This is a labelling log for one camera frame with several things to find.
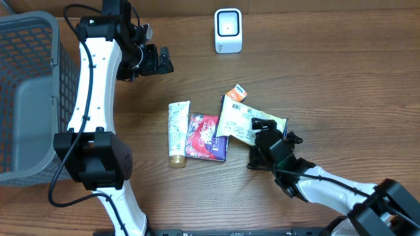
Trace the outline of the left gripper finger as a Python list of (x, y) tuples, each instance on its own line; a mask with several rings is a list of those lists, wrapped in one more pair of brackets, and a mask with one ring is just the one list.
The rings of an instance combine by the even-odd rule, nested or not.
[(167, 74), (167, 73), (173, 73), (174, 67), (172, 64), (160, 64), (157, 68), (158, 74)]
[(169, 49), (167, 47), (162, 47), (159, 55), (159, 65), (160, 64), (172, 64), (172, 61), (169, 56)]

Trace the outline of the orange cream snack bag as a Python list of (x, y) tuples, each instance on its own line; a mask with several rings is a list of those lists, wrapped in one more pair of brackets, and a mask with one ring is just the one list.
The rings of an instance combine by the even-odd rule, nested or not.
[(274, 120), (279, 131), (284, 132), (287, 129), (288, 119), (275, 117), (224, 95), (215, 136), (233, 136), (254, 146), (257, 130), (252, 129), (252, 118)]

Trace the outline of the orange white sticker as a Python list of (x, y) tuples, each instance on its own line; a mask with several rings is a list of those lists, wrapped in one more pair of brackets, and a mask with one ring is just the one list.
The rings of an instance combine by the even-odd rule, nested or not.
[(225, 95), (237, 102), (243, 102), (247, 98), (246, 90), (239, 84), (236, 84), (236, 86), (226, 92)]

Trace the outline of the white tube gold cap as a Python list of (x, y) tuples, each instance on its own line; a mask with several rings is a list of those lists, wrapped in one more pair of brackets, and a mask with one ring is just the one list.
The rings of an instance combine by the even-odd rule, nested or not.
[(190, 101), (169, 104), (168, 141), (169, 164), (172, 168), (186, 166), (186, 136)]

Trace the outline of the red purple tissue pack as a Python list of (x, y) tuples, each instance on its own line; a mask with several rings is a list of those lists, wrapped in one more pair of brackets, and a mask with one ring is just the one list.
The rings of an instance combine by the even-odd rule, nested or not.
[(186, 156), (196, 159), (225, 161), (228, 152), (228, 137), (216, 137), (219, 117), (216, 115), (191, 116), (186, 138)]

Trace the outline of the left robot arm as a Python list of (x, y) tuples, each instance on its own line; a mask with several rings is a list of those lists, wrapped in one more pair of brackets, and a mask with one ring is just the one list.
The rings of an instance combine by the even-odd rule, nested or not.
[(114, 235), (151, 233), (131, 188), (131, 149), (115, 132), (116, 82), (174, 70), (168, 49), (151, 43), (151, 27), (132, 23), (137, 15), (126, 0), (104, 1), (72, 26), (81, 56), (77, 97), (66, 132), (53, 139), (59, 169), (101, 201)]

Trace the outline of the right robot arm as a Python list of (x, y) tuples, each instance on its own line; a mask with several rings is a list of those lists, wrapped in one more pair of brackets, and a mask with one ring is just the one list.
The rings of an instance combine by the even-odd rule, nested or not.
[(253, 118), (256, 130), (250, 150), (250, 170), (269, 171), (290, 198), (329, 207), (341, 216), (322, 235), (418, 235), (419, 201), (396, 180), (379, 185), (354, 182), (333, 175), (294, 151), (302, 138), (281, 132), (274, 120)]

